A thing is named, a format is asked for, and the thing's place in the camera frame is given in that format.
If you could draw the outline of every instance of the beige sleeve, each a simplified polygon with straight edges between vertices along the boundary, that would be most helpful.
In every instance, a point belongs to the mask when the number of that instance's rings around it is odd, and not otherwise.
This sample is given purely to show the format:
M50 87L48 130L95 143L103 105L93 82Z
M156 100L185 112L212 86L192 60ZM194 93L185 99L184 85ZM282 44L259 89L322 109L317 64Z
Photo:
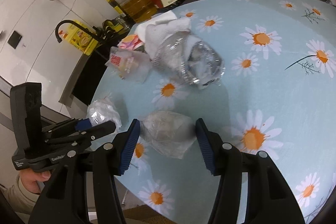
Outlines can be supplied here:
M19 176L16 177L13 186L3 192L3 195L15 212L28 215L39 198L39 195L25 189Z

